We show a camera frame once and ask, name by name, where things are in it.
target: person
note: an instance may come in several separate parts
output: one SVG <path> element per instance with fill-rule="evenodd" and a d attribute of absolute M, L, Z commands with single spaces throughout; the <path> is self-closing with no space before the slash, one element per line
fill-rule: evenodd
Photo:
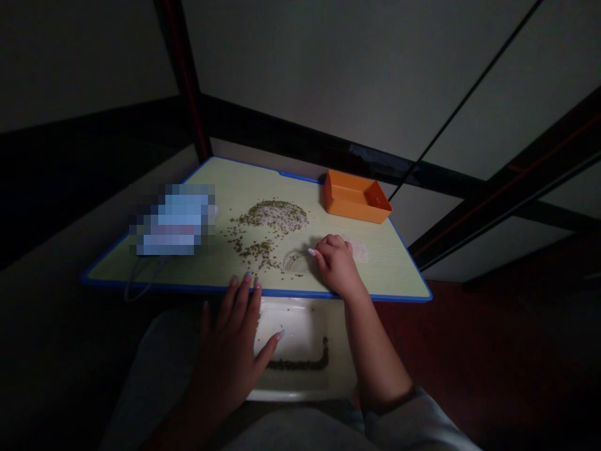
<path fill-rule="evenodd" d="M 247 273 L 241 283 L 232 279 L 214 324 L 206 302 L 200 331 L 190 326 L 189 314 L 168 311 L 154 320 L 101 449 L 479 449 L 412 382 L 361 281 L 350 243 L 328 235 L 309 252 L 344 300 L 362 415 L 350 404 L 348 411 L 359 414 L 362 427 L 352 426 L 352 415 L 336 419 L 315 405 L 269 410 L 268 403 L 245 403 L 277 343 L 285 340 L 285 332 L 278 332 L 254 355 L 262 286 L 256 277 L 249 299 Z M 260 415 L 250 414 L 252 405 L 262 405 Z M 218 435 L 227 439 L 219 442 Z"/>

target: blue table edge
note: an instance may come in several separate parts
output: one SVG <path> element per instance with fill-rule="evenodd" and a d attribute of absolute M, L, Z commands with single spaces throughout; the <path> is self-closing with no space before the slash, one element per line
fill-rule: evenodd
<path fill-rule="evenodd" d="M 212 160 L 213 158 L 219 158 L 221 160 L 228 160 L 228 161 L 233 161 L 233 162 L 240 163 L 240 164 L 246 164 L 249 166 L 260 167 L 262 169 L 273 170 L 273 171 L 276 171 L 278 174 L 280 174 L 283 177 L 290 177 L 291 179 L 303 180 L 304 182 L 310 182 L 310 183 L 315 183 L 318 185 L 323 185 L 323 182 L 320 182 L 319 180 L 316 180 L 316 179 L 311 179 L 309 177 L 302 177 L 300 175 L 290 174 L 288 172 L 278 171 L 275 169 L 270 169 L 270 168 L 266 168 L 263 166 L 254 165 L 251 163 L 239 162 L 236 160 L 232 160 L 231 158 L 214 157 L 214 156 L 206 159 L 206 161 L 204 161 L 201 165 L 199 165 L 194 170 L 194 172 L 192 172 L 188 177 L 185 178 L 185 180 L 182 183 L 184 184 L 185 182 L 190 180 L 190 178 L 193 177 L 194 174 L 196 174 L 208 161 Z M 401 237 L 396 226 L 394 225 L 394 223 L 392 222 L 390 217 L 388 217 L 387 219 L 393 225 L 394 231 L 396 232 L 397 236 L 401 240 L 401 243 L 403 244 L 405 251 L 407 251 L 407 246 L 405 246 L 403 238 Z M 80 282 L 85 285 L 89 285 L 89 286 L 93 286 L 93 287 L 97 287 L 97 288 L 125 289 L 126 282 L 99 281 L 99 280 L 95 280 L 95 279 L 90 279 L 88 276 L 90 275 L 90 272 L 108 254 L 110 254 L 117 246 L 119 246 L 125 239 L 127 239 L 128 235 L 129 235 L 129 233 L 126 233 L 121 238 L 119 238 L 109 249 L 107 249 L 104 253 L 102 253 L 102 255 L 100 257 L 98 257 L 94 261 L 94 263 L 92 263 L 88 268 L 86 268 L 81 273 Z M 411 259 L 413 266 L 417 270 L 422 282 L 424 282 L 424 285 L 426 286 L 426 289 L 428 290 L 428 297 L 422 298 L 419 296 L 390 296 L 388 294 L 370 294 L 371 299 L 373 301 L 426 303 L 426 302 L 432 300 L 432 291 L 430 291 L 430 287 L 428 286 L 428 283 L 426 283 L 426 281 L 424 280 L 424 277 L 421 275 L 421 272 L 418 269 L 417 265 L 415 265 L 415 262 L 413 261 L 413 257 L 411 256 L 409 251 L 407 251 L 407 254 L 409 255 L 409 258 Z M 148 284 L 144 283 L 144 282 L 132 282 L 130 284 L 130 289 L 132 289 L 132 290 L 143 289 L 144 287 L 146 287 L 146 285 L 148 285 Z M 171 291 L 171 292 L 175 291 L 177 293 L 218 294 L 218 293 L 225 293 L 225 291 L 227 290 L 227 287 L 216 287 L 216 286 L 209 286 L 209 285 L 177 285 L 177 284 L 154 283 L 154 284 L 152 284 L 151 290 L 153 290 L 153 291 Z M 283 289 L 264 289 L 263 296 L 278 297 L 278 298 L 310 298 L 310 299 L 339 299 L 340 298 L 340 296 L 338 296 L 336 293 L 333 293 L 330 291 L 320 292 L 320 291 L 300 291 L 300 290 L 283 290 Z"/>

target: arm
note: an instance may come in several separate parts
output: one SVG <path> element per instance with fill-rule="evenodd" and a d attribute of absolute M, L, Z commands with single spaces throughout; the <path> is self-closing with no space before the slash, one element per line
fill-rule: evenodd
<path fill-rule="evenodd" d="M 326 283 L 344 300 L 362 407 L 376 413 L 389 412 L 412 393 L 413 382 L 361 281 L 352 259 L 352 246 L 338 235 L 328 235 L 310 253 Z"/>
<path fill-rule="evenodd" d="M 282 337 L 273 335 L 255 357 L 262 294 L 258 277 L 250 302 L 249 288 L 247 273 L 234 304 L 238 279 L 232 280 L 213 326 L 208 303 L 204 304 L 200 350 L 188 388 L 140 449 L 198 449 L 248 397 Z"/>

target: sleeve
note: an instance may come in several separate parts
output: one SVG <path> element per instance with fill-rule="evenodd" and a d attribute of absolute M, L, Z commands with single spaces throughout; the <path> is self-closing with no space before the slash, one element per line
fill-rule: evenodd
<path fill-rule="evenodd" d="M 383 451 L 479 451 L 421 388 L 397 409 L 379 416 L 368 413 L 366 436 Z"/>

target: hand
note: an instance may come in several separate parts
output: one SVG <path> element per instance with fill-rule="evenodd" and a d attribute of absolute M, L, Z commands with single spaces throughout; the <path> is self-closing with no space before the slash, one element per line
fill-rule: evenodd
<path fill-rule="evenodd" d="M 210 415 L 219 423 L 248 397 L 282 337 L 281 333 L 273 335 L 255 357 L 253 345 L 262 287 L 259 278 L 255 278 L 255 289 L 248 302 L 250 279 L 248 272 L 235 304 L 238 279 L 232 279 L 214 327 L 208 303 L 203 306 L 200 350 L 185 396 L 193 410 Z"/>
<path fill-rule="evenodd" d="M 326 283 L 342 299 L 348 301 L 353 295 L 367 293 L 365 285 L 352 258 L 351 243 L 340 235 L 328 235 L 315 249 L 309 249 L 319 265 L 319 271 Z"/>

